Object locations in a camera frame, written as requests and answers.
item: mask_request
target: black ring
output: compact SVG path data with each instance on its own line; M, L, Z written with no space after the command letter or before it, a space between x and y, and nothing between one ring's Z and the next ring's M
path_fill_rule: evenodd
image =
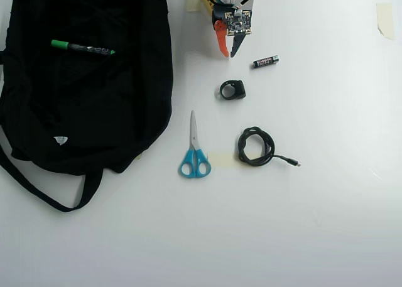
M234 88L234 94L230 97L224 96L224 89L227 86L232 86ZM244 89L244 84L242 81L230 80L224 82L222 86L220 86L220 95L225 100L243 99L246 97L246 90Z

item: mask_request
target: masking tape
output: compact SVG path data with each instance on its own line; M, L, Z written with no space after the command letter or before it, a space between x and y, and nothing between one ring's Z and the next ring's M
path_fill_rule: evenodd
M247 153L247 156L253 160L261 157L261 153ZM249 165L242 163L239 160L239 155L233 152L211 152L208 154L208 161L212 167L218 168L250 167Z
M377 22L379 32L387 39L395 40L394 19L391 3L377 3Z

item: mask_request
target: battery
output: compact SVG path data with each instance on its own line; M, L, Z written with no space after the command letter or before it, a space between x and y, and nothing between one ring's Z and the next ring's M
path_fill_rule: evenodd
M258 61L254 61L254 68L265 67L272 64L277 64L279 62L278 56L273 56Z

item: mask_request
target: scissors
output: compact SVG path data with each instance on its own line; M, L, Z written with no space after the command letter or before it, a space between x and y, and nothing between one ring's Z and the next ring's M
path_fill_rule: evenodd
M203 178L211 173L212 167L198 144L197 124L195 123L194 111L191 112L190 127L190 149L188 150L183 163L180 165L180 174L185 178ZM207 169L205 173L201 173L200 171L200 166L202 164L204 164ZM183 167L185 165L190 166L190 174L185 174L183 172Z

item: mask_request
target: black cable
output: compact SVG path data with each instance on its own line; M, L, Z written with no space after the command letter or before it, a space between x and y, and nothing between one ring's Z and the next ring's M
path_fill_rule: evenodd
M217 6L230 6L230 7L232 7L233 6L233 4L224 4L224 3L217 3L216 1L214 1L214 0L209 0L212 4L215 4L215 5L217 5Z
M247 145L247 139L252 135L258 135L264 141L264 156L256 158L255 160L250 160L244 152L244 148ZM280 158L281 160L285 160L292 166L301 165L297 160L293 160L291 158L287 158L282 155L274 155L274 154L275 154L274 140L267 132L261 130L261 128L258 127L248 128L244 130L243 134L239 138L239 159L243 163L247 163L251 166L263 166L269 163L274 157L277 157Z

